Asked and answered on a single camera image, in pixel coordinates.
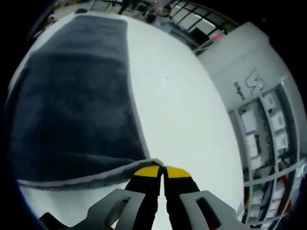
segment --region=shelf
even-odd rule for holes
[[[275,178],[279,178],[279,177],[282,177],[284,175],[287,175],[290,172],[296,170],[298,167],[300,167],[302,165],[302,163],[303,163],[303,161],[300,161],[300,162],[298,162],[298,163],[296,163],[294,165],[291,165],[289,168],[285,168],[282,171],[276,172],[273,175],[269,175],[269,176],[264,177],[264,178],[260,178],[260,179],[256,179],[256,180],[251,180],[251,181],[246,181],[246,182],[244,182],[244,187],[253,186],[255,184],[263,184],[263,183],[266,183],[268,181],[272,181]]]
[[[303,164],[303,161],[299,161],[299,133],[298,133],[298,119],[295,112],[300,111],[300,107],[294,103],[295,94],[292,91],[287,91],[287,88],[281,83],[277,85],[273,90],[265,92],[263,95],[256,99],[249,101],[248,103],[234,109],[229,114],[232,114],[236,138],[239,145],[241,159],[244,159],[245,168],[244,172],[244,187],[246,193],[249,191],[248,201],[246,203],[245,211],[245,224],[246,225],[262,225],[264,223],[272,222],[270,230],[277,228],[281,218],[286,216],[285,213],[291,195],[294,191],[295,172],[298,167]],[[247,119],[246,125],[249,132],[246,132],[245,124],[241,118],[241,114],[250,109],[254,112],[254,119],[257,125],[254,124],[253,119]],[[276,119],[283,119],[283,122],[276,122]],[[285,143],[279,143],[277,138],[279,135],[285,135]],[[247,137],[253,134],[257,136],[257,149],[258,155],[261,157],[262,166],[257,169],[252,169],[251,155],[255,156],[255,149],[251,149],[250,145],[255,144],[250,142]],[[279,171],[279,163],[283,161],[286,167]],[[280,201],[277,214],[273,218],[267,218],[270,207],[272,207],[275,201],[274,193],[277,191],[277,184],[279,178],[287,175],[288,183],[285,184],[285,191],[283,198]],[[255,218],[251,218],[252,198],[255,195],[254,186],[271,182],[268,190],[265,191],[261,203],[261,211],[258,217],[256,214],[252,215]]]
[[[234,110],[234,115],[235,115],[235,118],[237,120],[237,124],[239,126],[241,133],[245,133],[245,128],[243,127],[242,122],[240,122],[241,117],[240,117],[239,111]],[[252,169],[251,169],[250,157],[248,155],[248,145],[247,145],[247,142],[246,142],[246,139],[245,139],[244,136],[242,137],[242,139],[243,139],[243,143],[244,143],[244,146],[245,146],[245,151],[246,151],[245,154],[247,155],[248,178],[249,178],[249,180],[252,180]],[[250,210],[251,210],[251,206],[252,206],[252,202],[251,202],[252,196],[253,196],[253,186],[250,186],[249,187],[249,198],[248,198],[248,211],[247,211],[247,216],[246,216],[245,222],[248,222],[248,219],[249,219],[249,216],[250,216]]]
[[[266,115],[267,120],[268,120],[268,123],[269,123],[270,132],[271,132],[271,137],[272,137],[272,143],[273,143],[273,153],[274,153],[274,160],[275,160],[275,172],[278,172],[277,163],[278,163],[278,156],[279,156],[279,153],[278,153],[278,151],[276,150],[277,144],[276,144],[276,140],[275,140],[275,132],[273,131],[273,130],[274,130],[273,124],[272,124],[272,121],[271,121],[270,114],[269,114],[268,110],[265,108],[265,103],[264,103],[263,96],[260,96],[259,99],[260,99],[260,101],[261,101],[263,110],[264,110],[264,112],[265,112],[265,115]]]
[[[289,100],[290,93],[287,91],[284,84],[280,84],[276,87],[276,96],[279,99],[279,104],[285,115],[287,131],[289,133],[290,150],[293,149],[295,161],[297,162],[299,161],[300,146],[298,120],[295,116],[295,110],[293,106],[291,106],[291,102]]]
[[[276,216],[276,217],[273,217],[273,218],[270,218],[270,219],[267,219],[267,220],[263,220],[263,221],[257,221],[257,222],[251,222],[249,223],[250,225],[254,225],[254,226],[257,226],[257,225],[261,225],[261,224],[264,224],[265,222],[267,221],[276,221],[276,220],[279,220],[283,217],[285,217],[286,214],[283,214],[283,215],[280,215],[280,216]]]
[[[272,202],[273,202],[273,194],[274,194],[274,191],[275,191],[275,188],[276,188],[276,183],[277,183],[277,179],[275,178],[273,180],[273,188],[272,188],[272,192],[271,192],[271,196],[270,196],[270,201],[269,201],[269,204],[268,204],[268,206],[265,210],[264,220],[267,219],[267,214],[268,214],[268,212],[270,210],[270,206],[272,205]]]

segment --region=floor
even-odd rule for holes
[[[102,1],[90,1],[86,3],[80,3],[80,4],[75,4],[75,5],[70,5],[66,7],[59,8],[55,10],[55,19],[59,20],[66,15],[75,12],[77,9],[87,9],[87,10],[92,10],[96,12],[103,12],[103,13],[112,13],[112,14],[117,14],[121,8],[120,5],[112,6],[111,3],[107,2],[102,2]],[[145,17],[141,15],[139,11],[132,11],[130,7],[128,7],[124,12],[123,15],[140,20],[140,21],[145,21]]]

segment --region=person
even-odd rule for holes
[[[156,16],[161,16],[161,17],[169,17],[169,14],[171,13],[172,8],[170,5],[166,5],[163,8],[158,8],[154,11],[154,14]]]
[[[122,6],[121,6],[118,14],[122,14],[124,12],[124,10],[129,7],[131,2],[132,2],[131,9],[134,11],[137,8],[137,6],[139,5],[140,0],[123,0]]]
[[[34,39],[37,39],[46,29],[48,29],[53,23],[55,22],[54,14],[48,16],[45,24],[43,25],[42,29],[34,35]]]
[[[163,8],[157,8],[152,13],[149,13],[146,18],[146,23],[153,24],[159,18],[168,18],[172,8],[170,5],[166,5]]]

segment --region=towel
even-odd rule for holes
[[[129,87],[127,22],[80,15],[27,61],[8,101],[8,155],[21,185],[121,183],[151,159]]]

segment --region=red object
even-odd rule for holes
[[[288,184],[289,184],[289,183],[288,183],[288,177],[287,177],[286,175],[285,175],[285,176],[282,176],[282,181],[283,181],[283,184],[284,184],[284,187],[285,187],[285,192],[284,192],[284,194],[283,194],[283,197],[282,197],[282,200],[281,200],[281,204],[282,204],[283,202],[286,201],[285,194],[286,194],[286,192],[288,192],[288,191],[286,191],[286,189],[288,188]],[[285,213],[291,211],[291,209],[292,209],[292,203],[291,203],[291,201],[289,201],[289,204],[288,204],[288,206],[286,207]],[[279,205],[278,211],[277,211],[277,212],[278,212],[279,214],[281,214],[281,212],[282,212],[282,210],[281,210],[281,205]]]
[[[219,40],[223,34],[224,34],[223,32],[219,32],[216,36],[214,36],[213,40],[214,41]]]

